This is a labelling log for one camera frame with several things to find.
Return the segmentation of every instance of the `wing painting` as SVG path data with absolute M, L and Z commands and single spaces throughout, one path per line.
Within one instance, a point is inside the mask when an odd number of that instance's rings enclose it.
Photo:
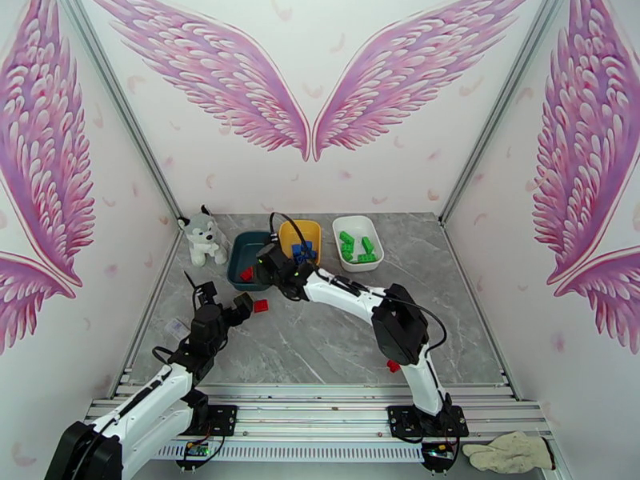
M 314 158 L 355 150 L 438 96 L 498 43 L 525 0 L 460 0 L 374 34 L 345 69 L 314 124 Z
M 31 0 L 0 71 L 0 183 L 42 264 L 0 257 L 0 353 L 33 333 L 42 301 L 81 286 L 74 256 L 91 243 L 94 200 L 82 92 L 54 0 Z
M 594 252 L 638 163 L 639 73 L 604 2 L 570 0 L 538 136 L 534 224 L 556 254 L 549 284 Z
M 589 299 L 595 324 L 637 354 L 640 350 L 640 246 L 593 259 L 556 289 L 556 296 L 575 291 Z
M 267 150 L 309 157 L 309 123 L 269 55 L 240 29 L 156 0 L 94 0 L 125 44 L 187 99 Z

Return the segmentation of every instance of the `husky plush toy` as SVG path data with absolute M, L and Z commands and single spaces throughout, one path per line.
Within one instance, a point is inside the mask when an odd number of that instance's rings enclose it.
M 222 242 L 214 241 L 214 234 L 218 227 L 204 205 L 200 207 L 200 213 L 191 218 L 178 218 L 178 226 L 189 240 L 191 263 L 194 266 L 204 266 L 207 254 L 214 258 L 216 264 L 226 262 L 226 250 L 221 247 Z

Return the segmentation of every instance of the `yellow bowl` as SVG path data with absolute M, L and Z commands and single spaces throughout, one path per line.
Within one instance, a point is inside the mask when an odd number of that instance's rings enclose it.
M 294 222 L 302 232 L 305 240 L 311 241 L 313 245 L 312 250 L 318 252 L 315 263 L 319 265 L 322 255 L 322 228 L 318 222 L 314 222 L 313 220 L 294 220 Z M 300 243 L 300 237 L 296 233 L 295 228 L 293 228 L 289 222 L 284 222 L 280 225 L 280 230 L 278 230 L 278 238 L 280 238 L 282 252 L 284 252 L 288 258 L 292 258 L 294 256 L 294 250 L 291 246 Z

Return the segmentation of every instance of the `white glove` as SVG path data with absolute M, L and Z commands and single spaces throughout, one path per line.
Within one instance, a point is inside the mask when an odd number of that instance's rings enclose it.
M 521 431 L 504 434 L 488 445 L 464 445 L 462 452 L 478 470 L 523 474 L 533 468 L 555 470 L 554 458 L 544 439 Z

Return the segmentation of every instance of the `gray marble surface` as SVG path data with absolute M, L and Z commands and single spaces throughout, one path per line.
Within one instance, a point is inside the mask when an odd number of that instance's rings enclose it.
M 397 282 L 414 300 L 430 308 L 447 326 L 449 340 L 433 352 L 438 375 L 445 384 L 501 382 L 500 365 L 462 278 L 432 214 L 370 214 L 385 251 L 384 261 L 371 272 L 348 274 L 340 267 L 331 223 L 338 215 L 295 215 L 322 226 L 321 266 L 370 286 Z M 247 230 L 268 230 L 266 215 L 219 215 L 216 221 L 231 240 Z M 146 382 L 158 370 L 151 348 L 178 344 L 166 329 L 173 319 L 190 324 L 191 288 L 186 270 L 196 283 L 213 280 L 218 298 L 227 304 L 238 293 L 226 280 L 226 266 L 208 258 L 204 267 L 191 265 L 186 242 L 181 242 L 162 288 L 158 304 L 137 353 L 131 380 Z M 403 383 L 392 374 L 380 353 L 373 330 L 360 318 L 329 306 L 291 302 L 278 290 L 252 293 L 268 299 L 269 311 L 254 314 L 230 331 L 229 345 L 202 384 L 255 383 Z M 429 328 L 440 339 L 436 323 Z

